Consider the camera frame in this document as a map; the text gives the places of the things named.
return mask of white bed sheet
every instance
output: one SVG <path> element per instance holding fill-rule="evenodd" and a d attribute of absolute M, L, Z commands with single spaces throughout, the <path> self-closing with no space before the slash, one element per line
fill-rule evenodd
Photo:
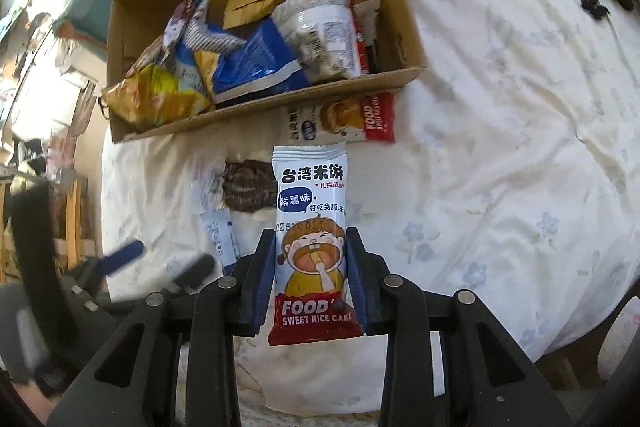
<path fill-rule="evenodd" d="M 412 0 L 431 65 L 396 98 L 397 142 L 347 146 L 347 220 L 366 247 L 422 288 L 472 289 L 533 360 L 599 324 L 638 272 L 640 23 L 601 1 L 611 15 L 595 22 L 580 0 Z M 104 249 L 148 248 L 110 279 L 113 298 L 214 251 L 191 212 L 194 162 L 269 160 L 279 123 L 107 134 Z M 233 220 L 248 254 L 274 212 Z M 385 338 L 270 347 L 269 325 L 238 342 L 243 396 L 303 415 L 379 409 Z"/>

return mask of white snack package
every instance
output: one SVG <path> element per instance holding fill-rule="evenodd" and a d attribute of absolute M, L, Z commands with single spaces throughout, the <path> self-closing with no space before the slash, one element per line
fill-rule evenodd
<path fill-rule="evenodd" d="M 191 211 L 200 216 L 204 229 L 209 233 L 216 253 L 222 264 L 222 271 L 229 275 L 240 257 L 231 220 L 231 212 L 223 198 L 224 169 L 210 164 L 204 158 L 197 158 L 191 181 Z"/>
<path fill-rule="evenodd" d="M 343 144 L 273 149 L 278 181 L 272 346 L 362 334 L 345 302 Z"/>
<path fill-rule="evenodd" d="M 275 8 L 271 19 L 298 56 L 309 81 L 366 73 L 351 0 L 286 0 Z"/>

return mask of snack bag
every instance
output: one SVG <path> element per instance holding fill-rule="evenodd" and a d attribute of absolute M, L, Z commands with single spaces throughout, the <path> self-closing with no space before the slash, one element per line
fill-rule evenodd
<path fill-rule="evenodd" d="M 237 51 L 220 55 L 213 74 L 216 107 L 308 87 L 296 55 L 271 19 L 265 19 Z"/>
<path fill-rule="evenodd" d="M 282 138 L 290 144 L 394 142 L 394 94 L 380 92 L 290 108 L 284 112 L 283 131 Z"/>
<path fill-rule="evenodd" d="M 189 19 L 182 41 L 192 52 L 204 50 L 222 54 L 232 53 L 242 47 L 244 39 L 228 32 L 212 29 L 207 25 L 209 0 L 195 0 L 193 15 Z"/>
<path fill-rule="evenodd" d="M 222 27 L 225 30 L 259 21 L 271 14 L 284 0 L 228 0 Z"/>
<path fill-rule="evenodd" d="M 140 131 L 195 116 L 211 105 L 200 90 L 154 64 L 104 88 L 101 95 L 110 110 Z"/>
<path fill-rule="evenodd" d="M 240 257 L 231 211 L 223 203 L 223 171 L 204 158 L 196 160 L 191 181 L 191 210 L 209 233 L 224 275 L 231 275 Z"/>
<path fill-rule="evenodd" d="M 180 81 L 179 90 L 196 91 L 205 98 L 210 98 L 193 53 L 182 42 L 178 42 L 174 51 L 174 75 Z"/>
<path fill-rule="evenodd" d="M 271 18 L 311 82 L 368 74 L 364 38 L 353 0 L 286 0 Z"/>
<path fill-rule="evenodd" d="M 274 147 L 278 181 L 271 346 L 359 337 L 345 301 L 344 145 Z"/>
<path fill-rule="evenodd" d="M 156 58 L 156 64 L 161 65 L 169 57 L 175 45 L 184 36 L 187 24 L 193 15 L 194 0 L 184 0 L 174 10 L 169 22 L 164 28 L 162 34 L 162 55 Z"/>

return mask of cluttered room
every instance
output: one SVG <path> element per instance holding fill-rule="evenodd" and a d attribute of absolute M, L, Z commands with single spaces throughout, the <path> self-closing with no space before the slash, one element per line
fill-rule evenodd
<path fill-rule="evenodd" d="M 65 0 L 57 168 L 0 166 L 0 418 L 634 425 L 639 8 Z"/>

